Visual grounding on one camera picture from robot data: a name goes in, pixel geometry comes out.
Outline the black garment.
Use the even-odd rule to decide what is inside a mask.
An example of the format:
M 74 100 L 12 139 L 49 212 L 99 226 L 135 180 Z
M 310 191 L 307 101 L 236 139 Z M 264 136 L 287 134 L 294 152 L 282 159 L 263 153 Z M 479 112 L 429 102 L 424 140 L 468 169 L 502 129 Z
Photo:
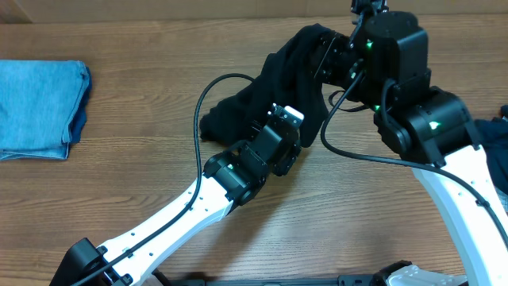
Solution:
M 304 115 L 300 141 L 310 147 L 329 112 L 322 84 L 314 80 L 308 64 L 320 39 L 332 30 L 322 25 L 300 29 L 278 52 L 267 56 L 259 76 L 237 94 L 221 100 L 199 122 L 201 138 L 232 145 L 249 138 L 253 122 L 264 125 L 275 103 L 291 106 Z

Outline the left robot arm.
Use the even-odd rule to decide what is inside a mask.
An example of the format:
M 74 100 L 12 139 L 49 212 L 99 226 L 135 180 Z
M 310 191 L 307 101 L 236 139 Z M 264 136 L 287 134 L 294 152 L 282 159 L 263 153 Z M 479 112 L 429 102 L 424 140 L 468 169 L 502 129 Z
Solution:
M 252 200 L 270 173 L 284 176 L 299 151 L 301 114 L 270 113 L 253 141 L 211 157 L 179 197 L 130 231 L 94 246 L 84 238 L 65 254 L 53 285 L 142 285 L 207 226 Z

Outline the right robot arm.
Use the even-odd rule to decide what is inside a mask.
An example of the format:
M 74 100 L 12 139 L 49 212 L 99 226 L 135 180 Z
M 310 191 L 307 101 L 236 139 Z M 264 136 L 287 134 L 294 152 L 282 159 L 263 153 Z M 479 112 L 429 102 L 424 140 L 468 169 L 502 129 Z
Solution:
M 366 2 L 354 4 L 354 31 L 325 39 L 316 78 L 343 89 L 342 99 L 374 113 L 393 163 L 409 167 L 439 210 L 464 275 L 424 271 L 400 261 L 374 285 L 504 285 L 507 215 L 487 155 L 464 102 L 431 84 L 429 41 L 417 18 Z

